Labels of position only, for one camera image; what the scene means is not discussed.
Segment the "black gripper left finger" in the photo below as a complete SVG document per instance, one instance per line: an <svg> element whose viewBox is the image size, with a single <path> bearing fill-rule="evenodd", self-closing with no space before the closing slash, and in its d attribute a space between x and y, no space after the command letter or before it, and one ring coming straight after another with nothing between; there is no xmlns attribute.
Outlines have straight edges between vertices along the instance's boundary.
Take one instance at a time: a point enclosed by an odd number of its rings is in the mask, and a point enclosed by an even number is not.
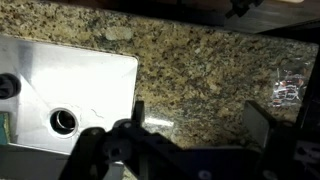
<svg viewBox="0 0 320 180"><path fill-rule="evenodd" d="M133 109L132 114L132 121L137 125L141 126L145 120L145 113L144 113L144 102L143 101L136 101Z"/></svg>

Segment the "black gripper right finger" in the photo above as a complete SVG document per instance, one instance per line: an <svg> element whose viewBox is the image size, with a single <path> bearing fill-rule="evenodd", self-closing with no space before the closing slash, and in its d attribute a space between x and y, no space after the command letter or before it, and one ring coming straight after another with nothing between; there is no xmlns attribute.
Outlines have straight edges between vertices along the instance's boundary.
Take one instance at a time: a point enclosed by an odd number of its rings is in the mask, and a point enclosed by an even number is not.
<svg viewBox="0 0 320 180"><path fill-rule="evenodd" d="M242 119L250 135L261 147L265 147L270 130L277 125L276 119L253 100L245 102Z"/></svg>

